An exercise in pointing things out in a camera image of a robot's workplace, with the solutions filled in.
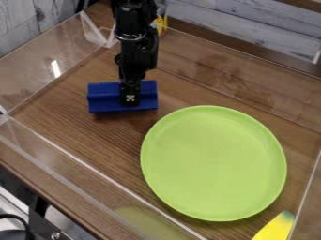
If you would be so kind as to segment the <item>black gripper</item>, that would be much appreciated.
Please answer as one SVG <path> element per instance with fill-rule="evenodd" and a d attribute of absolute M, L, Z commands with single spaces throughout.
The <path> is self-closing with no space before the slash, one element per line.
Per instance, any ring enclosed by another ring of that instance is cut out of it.
<path fill-rule="evenodd" d="M 157 67 L 158 32 L 152 26 L 157 18 L 154 0 L 110 0 L 116 19 L 116 38 L 121 41 L 121 53 L 116 57 L 120 66 L 121 105 L 141 103 L 141 81 L 146 72 Z"/>

